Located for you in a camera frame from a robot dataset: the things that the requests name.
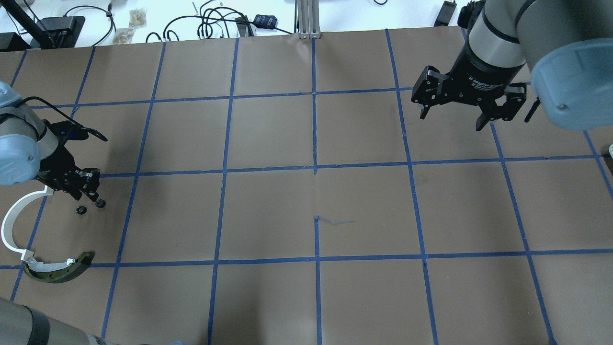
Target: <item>white curved object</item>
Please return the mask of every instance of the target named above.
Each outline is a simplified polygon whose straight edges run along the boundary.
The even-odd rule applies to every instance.
[[[30,194],[25,195],[21,199],[17,200],[13,206],[6,212],[4,216],[4,220],[2,221],[2,242],[4,245],[17,253],[21,253],[21,260],[28,261],[33,258],[34,252],[28,249],[21,249],[17,247],[15,241],[13,240],[13,226],[15,225],[15,221],[19,213],[32,201],[42,198],[43,196],[53,195],[53,189],[49,186],[45,186],[45,189],[39,190],[38,192],[32,192]]]

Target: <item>black metal bar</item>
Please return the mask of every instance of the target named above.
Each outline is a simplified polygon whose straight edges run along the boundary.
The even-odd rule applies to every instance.
[[[30,35],[32,35],[32,38],[40,44],[42,49],[53,48],[53,42],[47,36],[47,33],[36,25],[34,20],[21,9],[15,0],[0,0],[0,4],[2,4],[6,11],[11,14]]]

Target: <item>dark green curved part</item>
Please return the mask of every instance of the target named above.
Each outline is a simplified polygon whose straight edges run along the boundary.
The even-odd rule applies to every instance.
[[[94,258],[94,252],[83,252],[73,264],[64,269],[59,269],[52,272],[36,272],[30,270],[27,263],[23,264],[23,272],[28,277],[39,282],[46,283],[63,283],[71,281],[85,272]]]

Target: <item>blue tape grid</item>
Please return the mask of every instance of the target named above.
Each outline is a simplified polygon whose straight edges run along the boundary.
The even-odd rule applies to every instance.
[[[466,38],[466,32],[462,30],[463,35]],[[592,155],[576,155],[576,156],[560,156],[560,157],[520,157],[520,158],[505,158],[500,147],[500,142],[498,141],[497,134],[495,132],[495,127],[493,124],[490,124],[492,129],[492,135],[495,138],[495,142],[497,145],[499,157],[498,158],[485,158],[485,159],[472,159],[472,160],[431,160],[431,161],[412,161],[410,156],[410,151],[408,147],[408,141],[406,138],[406,128],[403,121],[403,108],[402,108],[402,99],[400,97],[401,91],[412,90],[411,87],[400,87],[398,84],[398,74],[395,65],[394,59],[394,51],[392,48],[391,39],[389,36],[389,31],[386,30],[386,39],[390,53],[390,59],[392,63],[392,71],[394,73],[394,88],[379,88],[379,89],[366,89],[366,90],[338,90],[338,91],[316,91],[316,70],[315,70],[315,41],[311,43],[311,56],[312,56],[312,69],[313,69],[313,88],[311,92],[298,92],[298,93],[275,93],[275,94],[262,94],[262,95],[245,95],[245,96],[234,96],[234,82],[235,82],[235,73],[236,73],[236,64],[237,64],[237,55],[238,55],[238,42],[235,44],[234,51],[234,60],[232,67],[232,82],[230,86],[230,96],[219,96],[219,97],[199,97],[199,98],[180,98],[180,99],[155,99],[155,93],[157,90],[157,85],[159,82],[159,75],[162,68],[162,63],[164,59],[164,52],[166,49],[166,44],[164,43],[162,46],[162,52],[160,56],[158,71],[156,74],[156,81],[153,88],[152,97],[149,100],[142,101],[125,101],[125,102],[107,102],[107,103],[84,103],[79,104],[79,99],[81,93],[83,91],[83,87],[86,82],[87,75],[89,73],[89,69],[91,67],[91,63],[95,54],[95,48],[92,49],[89,62],[83,76],[83,80],[81,86],[78,91],[77,99],[73,104],[60,104],[58,107],[63,108],[72,108],[72,113],[74,114],[75,110],[78,107],[90,107],[90,106],[112,106],[112,105],[122,105],[122,104],[149,104],[149,110],[147,114],[147,120],[145,124],[145,129],[143,132],[143,138],[141,143],[141,148],[139,152],[139,160],[137,163],[137,170],[134,174],[105,174],[103,178],[111,178],[111,177],[133,177],[134,184],[132,186],[132,193],[129,201],[128,212],[126,214],[126,221],[124,224],[124,229],[121,237],[120,248],[118,251],[117,260],[115,263],[93,263],[91,265],[92,268],[114,268],[113,279],[111,288],[109,291],[109,298],[107,301],[107,308],[105,311],[104,324],[102,327],[102,336],[104,337],[106,334],[110,308],[112,305],[113,294],[115,290],[115,284],[117,280],[117,274],[119,268],[122,267],[162,267],[162,266],[198,266],[198,265],[211,265],[213,266],[213,284],[211,285],[211,303],[210,303],[210,314],[209,314],[209,324],[208,324],[208,343],[211,343],[212,336],[212,325],[213,325],[213,317],[214,317],[214,307],[215,307],[215,290],[216,290],[216,279],[217,279],[217,271],[219,265],[260,265],[260,264],[269,264],[269,263],[290,263],[290,262],[315,262],[316,264],[316,310],[317,310],[317,339],[318,344],[322,343],[322,329],[321,329],[321,277],[320,277],[320,262],[326,261],[356,261],[356,260],[422,260],[424,267],[424,282],[427,291],[427,299],[428,299],[428,310],[430,311],[430,321],[432,326],[433,340],[435,344],[438,344],[438,336],[436,334],[436,322],[432,301],[432,294],[430,293],[430,284],[428,277],[428,269],[427,269],[427,260],[435,259],[435,258],[479,258],[479,257],[513,257],[513,256],[526,256],[528,259],[528,263],[530,265],[531,274],[533,276],[533,280],[535,283],[535,289],[538,296],[539,304],[541,307],[541,311],[543,313],[543,317],[546,323],[547,333],[549,335],[550,342],[555,344],[555,339],[552,334],[552,330],[549,324],[549,318],[547,316],[546,307],[543,302],[543,297],[540,291],[540,287],[538,284],[538,277],[536,276],[536,271],[534,269],[534,264],[532,261],[533,256],[539,255],[577,255],[577,254],[613,254],[613,249],[576,249],[576,250],[530,250],[527,240],[525,238],[525,232],[523,228],[523,224],[521,222],[521,216],[519,214],[519,208],[517,207],[517,201],[514,196],[514,192],[512,190],[511,180],[509,178],[508,172],[506,170],[506,162],[509,161],[543,161],[543,160],[577,160],[577,159],[595,159],[598,167],[603,175],[603,179],[605,181],[605,185],[613,198],[613,188],[611,187],[611,183],[606,175],[606,170],[601,163],[601,159],[603,157],[607,157],[607,155],[600,155],[594,148],[592,140],[588,134],[585,132],[586,140],[592,150]],[[11,81],[11,86],[15,83],[18,73],[21,70],[21,67],[26,58],[27,51],[24,52],[20,64],[18,65],[17,71]],[[400,113],[400,123],[403,134],[403,142],[405,145],[405,153],[407,157],[407,161],[401,162],[385,162],[385,163],[359,163],[359,164],[344,164],[344,165],[319,165],[317,163],[317,118],[316,118],[316,95],[335,95],[335,94],[346,94],[346,93],[374,93],[374,92],[389,92],[395,91],[397,94],[398,101],[398,109]],[[279,167],[263,167],[263,168],[245,168],[245,169],[228,169],[227,168],[227,151],[229,145],[229,133],[230,133],[230,121],[232,115],[232,101],[234,99],[245,99],[245,98],[267,98],[267,97],[291,97],[291,96],[303,96],[303,95],[312,95],[313,98],[313,165],[308,166],[279,166]],[[207,101],[214,99],[228,99],[229,100],[229,109],[228,109],[228,119],[227,119],[227,128],[226,128],[226,143],[224,147],[224,167],[219,170],[209,170],[209,171],[165,171],[165,172],[140,172],[140,164],[142,161],[142,154],[144,150],[145,140],[147,138],[147,130],[148,124],[151,117],[151,110],[153,108],[153,104],[155,103],[168,103],[168,102],[183,102],[183,101]],[[33,109],[42,109],[47,106],[33,106]],[[417,194],[415,190],[414,180],[413,180],[413,166],[414,165],[434,165],[434,164],[461,164],[461,163],[490,163],[490,162],[500,162],[503,171],[505,174],[505,178],[507,180],[509,193],[511,195],[511,199],[514,205],[514,209],[516,212],[517,221],[520,227],[520,232],[522,234],[522,239],[524,241],[524,251],[517,252],[478,252],[478,253],[442,253],[442,254],[428,254],[425,251],[425,244],[423,239],[423,232],[421,229],[421,219],[419,217],[419,204],[417,202]],[[416,212],[416,222],[418,229],[418,236],[420,242],[420,253],[419,254],[401,254],[401,255],[355,255],[355,256],[330,256],[330,257],[322,257],[319,253],[319,219],[315,218],[315,256],[314,257],[292,257],[292,258],[274,258],[274,259],[260,259],[260,260],[219,260],[219,245],[221,243],[221,227],[223,221],[223,204],[224,204],[224,196],[225,196],[225,187],[226,187],[226,177],[229,173],[246,173],[253,171],[279,171],[279,170],[298,170],[298,169],[312,169],[314,173],[317,172],[318,169],[333,169],[333,168],[355,168],[355,167],[375,167],[375,166],[407,166],[409,170],[409,178],[411,180],[411,193],[413,196],[413,204]],[[132,262],[132,263],[122,263],[121,255],[123,253],[123,244],[126,237],[126,233],[128,230],[128,223],[131,214],[132,204],[134,202],[134,195],[137,187],[138,178],[140,176],[159,176],[159,175],[174,175],[174,174],[222,174],[222,193],[221,200],[219,206],[219,218],[218,218],[218,234],[216,239],[216,251],[215,251],[215,259],[214,260],[202,260],[202,261],[186,261],[186,262]],[[32,235],[28,242],[28,248],[30,249],[32,243],[34,241],[34,237],[36,235],[37,228],[40,223],[40,219],[42,217],[42,213],[44,211],[45,204],[47,202],[47,197],[43,198],[42,204],[39,209],[39,213],[37,215],[37,219],[32,230]],[[23,270],[21,269],[21,265],[10,266],[10,265],[0,265],[0,269],[18,269],[17,279],[15,281],[15,285],[13,287],[13,292],[11,296],[11,300],[14,300],[15,295],[17,293],[19,282],[21,279],[21,275],[23,274]]]

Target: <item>clear plastic bag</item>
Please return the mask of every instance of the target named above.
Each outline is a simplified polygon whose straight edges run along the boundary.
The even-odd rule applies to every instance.
[[[143,28],[147,26],[147,10],[146,9],[137,9],[130,10],[130,24],[131,28]]]
[[[113,37],[113,44],[132,43],[132,36],[134,36],[134,28],[117,29],[115,37]]]

